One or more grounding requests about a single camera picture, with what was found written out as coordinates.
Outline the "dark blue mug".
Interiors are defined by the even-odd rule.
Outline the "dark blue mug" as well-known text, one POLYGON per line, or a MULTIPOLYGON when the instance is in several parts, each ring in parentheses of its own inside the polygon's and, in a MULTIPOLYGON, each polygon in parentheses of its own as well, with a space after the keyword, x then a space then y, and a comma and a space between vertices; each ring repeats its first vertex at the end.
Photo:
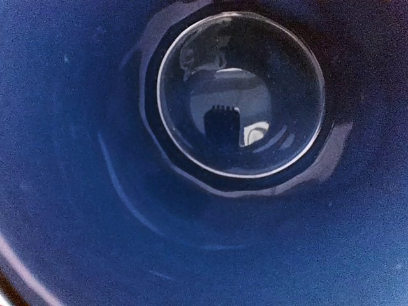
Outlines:
POLYGON ((2 305, 406 305, 406 1, 2 1, 2 305))

